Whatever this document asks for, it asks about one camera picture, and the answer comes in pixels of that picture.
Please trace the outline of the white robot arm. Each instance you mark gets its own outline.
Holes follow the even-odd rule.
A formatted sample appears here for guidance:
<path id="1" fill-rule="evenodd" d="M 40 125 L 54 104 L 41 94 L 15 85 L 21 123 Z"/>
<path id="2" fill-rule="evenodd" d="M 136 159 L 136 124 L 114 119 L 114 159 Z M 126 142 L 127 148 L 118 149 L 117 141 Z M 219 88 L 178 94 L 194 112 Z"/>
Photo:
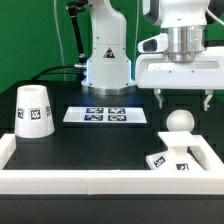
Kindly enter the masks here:
<path id="1" fill-rule="evenodd" d="M 206 47 L 204 28 L 212 0 L 143 0 L 143 15 L 161 28 L 138 44 L 132 64 L 126 56 L 126 20 L 110 0 L 88 0 L 92 55 L 85 90 L 113 95 L 138 86 L 152 89 L 159 101 L 164 89 L 203 90 L 211 98 L 224 90 L 224 47 Z"/>

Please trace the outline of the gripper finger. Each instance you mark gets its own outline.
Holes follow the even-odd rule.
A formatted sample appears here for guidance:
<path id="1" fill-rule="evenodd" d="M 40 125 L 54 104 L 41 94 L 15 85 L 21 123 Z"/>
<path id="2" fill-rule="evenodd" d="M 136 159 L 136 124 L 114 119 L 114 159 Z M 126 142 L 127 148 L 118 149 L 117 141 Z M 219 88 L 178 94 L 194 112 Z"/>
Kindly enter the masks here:
<path id="1" fill-rule="evenodd" d="M 206 97 L 205 97 L 204 102 L 203 102 L 204 110 L 208 110 L 210 108 L 209 102 L 213 97 L 213 92 L 214 92 L 214 90 L 211 90 L 211 89 L 205 90 L 205 96 Z"/>
<path id="2" fill-rule="evenodd" d="M 163 108 L 164 97 L 162 95 L 161 89 L 154 89 L 154 95 L 158 100 L 159 108 Z"/>

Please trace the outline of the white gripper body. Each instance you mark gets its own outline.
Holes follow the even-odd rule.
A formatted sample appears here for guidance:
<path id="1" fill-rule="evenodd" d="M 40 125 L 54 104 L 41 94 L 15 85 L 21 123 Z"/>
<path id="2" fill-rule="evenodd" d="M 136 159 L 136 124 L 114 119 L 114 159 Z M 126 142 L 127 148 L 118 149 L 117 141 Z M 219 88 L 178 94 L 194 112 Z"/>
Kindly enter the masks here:
<path id="1" fill-rule="evenodd" d="M 139 88 L 224 89 L 224 47 L 208 47 L 190 63 L 170 62 L 165 54 L 137 58 L 135 80 Z"/>

